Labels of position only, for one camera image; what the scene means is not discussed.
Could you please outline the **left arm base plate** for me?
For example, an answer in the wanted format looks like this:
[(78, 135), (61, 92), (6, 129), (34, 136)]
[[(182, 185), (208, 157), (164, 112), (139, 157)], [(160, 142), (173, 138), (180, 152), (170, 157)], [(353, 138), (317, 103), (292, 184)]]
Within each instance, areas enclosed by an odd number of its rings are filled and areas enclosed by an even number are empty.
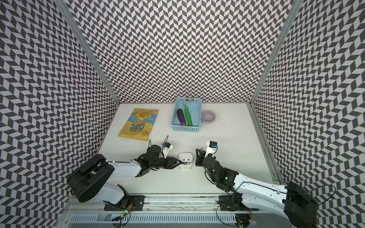
[(142, 211), (144, 206), (144, 195), (125, 195), (116, 204), (105, 201), (104, 211)]

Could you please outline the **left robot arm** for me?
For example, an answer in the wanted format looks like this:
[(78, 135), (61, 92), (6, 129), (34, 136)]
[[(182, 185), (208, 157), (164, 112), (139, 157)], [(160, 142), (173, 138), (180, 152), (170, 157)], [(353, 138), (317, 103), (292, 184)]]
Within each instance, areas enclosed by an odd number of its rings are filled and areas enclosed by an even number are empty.
[(172, 148), (168, 142), (162, 147), (150, 145), (144, 154), (131, 161), (108, 161), (102, 154), (97, 154), (69, 174), (67, 184), (81, 203), (98, 200), (123, 207), (129, 202), (130, 194), (121, 184), (113, 185), (108, 181), (119, 177), (142, 177), (151, 170), (176, 168), (183, 161), (168, 156)]

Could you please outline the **white alarm clock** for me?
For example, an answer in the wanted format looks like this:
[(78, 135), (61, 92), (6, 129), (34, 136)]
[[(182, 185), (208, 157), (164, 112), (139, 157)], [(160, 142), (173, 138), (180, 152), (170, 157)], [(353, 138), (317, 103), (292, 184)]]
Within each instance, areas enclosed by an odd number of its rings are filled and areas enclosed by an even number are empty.
[(180, 153), (178, 159), (182, 162), (179, 165), (180, 169), (191, 169), (193, 166), (193, 155), (188, 152)]

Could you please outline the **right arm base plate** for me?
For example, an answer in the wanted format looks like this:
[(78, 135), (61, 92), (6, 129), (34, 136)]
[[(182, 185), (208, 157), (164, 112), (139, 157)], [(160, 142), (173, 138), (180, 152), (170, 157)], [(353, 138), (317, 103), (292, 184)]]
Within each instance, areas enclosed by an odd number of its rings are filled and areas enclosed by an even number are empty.
[(220, 211), (249, 211), (241, 201), (231, 195), (220, 195), (218, 200)]

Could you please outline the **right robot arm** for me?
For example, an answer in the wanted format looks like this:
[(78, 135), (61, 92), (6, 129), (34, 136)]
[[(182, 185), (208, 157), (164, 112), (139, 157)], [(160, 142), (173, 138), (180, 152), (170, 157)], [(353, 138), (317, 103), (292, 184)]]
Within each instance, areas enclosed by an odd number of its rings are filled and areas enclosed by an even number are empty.
[(317, 226), (318, 203), (299, 185), (270, 184), (252, 179), (220, 165), (212, 152), (196, 149), (196, 163), (204, 168), (213, 184), (224, 192), (232, 193), (237, 210), (242, 207), (273, 213), (288, 219), (296, 228)]

